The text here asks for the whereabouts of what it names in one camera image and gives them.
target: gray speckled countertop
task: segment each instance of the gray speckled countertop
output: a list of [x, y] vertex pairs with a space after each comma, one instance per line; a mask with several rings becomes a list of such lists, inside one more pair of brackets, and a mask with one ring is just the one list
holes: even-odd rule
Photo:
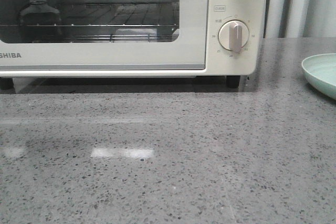
[[0, 94], [0, 223], [336, 223], [336, 102], [269, 39], [223, 78], [16, 79]]

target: curtain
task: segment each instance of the curtain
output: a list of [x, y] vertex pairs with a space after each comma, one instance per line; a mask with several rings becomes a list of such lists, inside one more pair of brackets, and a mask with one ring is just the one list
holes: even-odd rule
[[265, 38], [336, 37], [336, 0], [267, 0]]

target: temperature dial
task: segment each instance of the temperature dial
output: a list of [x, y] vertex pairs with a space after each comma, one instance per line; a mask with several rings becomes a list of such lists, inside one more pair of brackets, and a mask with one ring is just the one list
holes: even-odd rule
[[246, 45], [248, 36], [247, 26], [239, 20], [232, 20], [222, 26], [218, 40], [225, 49], [239, 53]]

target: black rubber foot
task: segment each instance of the black rubber foot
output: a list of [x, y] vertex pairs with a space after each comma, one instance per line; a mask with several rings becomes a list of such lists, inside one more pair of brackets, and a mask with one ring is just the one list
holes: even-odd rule
[[0, 90], [8, 90], [14, 87], [12, 78], [0, 78]]
[[240, 76], [226, 76], [226, 86], [231, 89], [239, 87]]

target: mint green dish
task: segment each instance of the mint green dish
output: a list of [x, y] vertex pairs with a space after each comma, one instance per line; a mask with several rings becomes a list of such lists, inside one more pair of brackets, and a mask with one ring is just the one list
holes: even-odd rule
[[306, 80], [336, 100], [336, 54], [314, 55], [302, 61]]

